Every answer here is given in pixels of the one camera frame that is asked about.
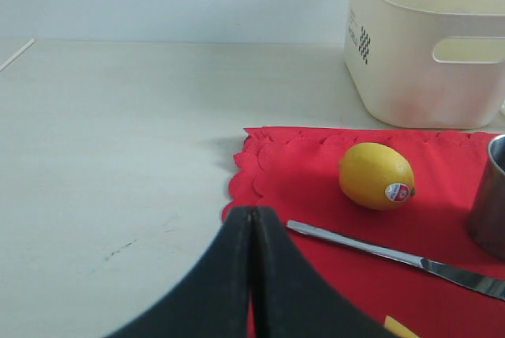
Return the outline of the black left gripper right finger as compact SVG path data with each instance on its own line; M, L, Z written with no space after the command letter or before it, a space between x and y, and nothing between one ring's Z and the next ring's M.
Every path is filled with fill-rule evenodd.
M252 209L250 291L255 337L393 337L305 259L273 208Z

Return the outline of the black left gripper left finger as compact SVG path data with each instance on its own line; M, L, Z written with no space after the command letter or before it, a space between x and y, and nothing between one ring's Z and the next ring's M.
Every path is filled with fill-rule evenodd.
M111 337L247 337L252 208L232 208L183 279Z

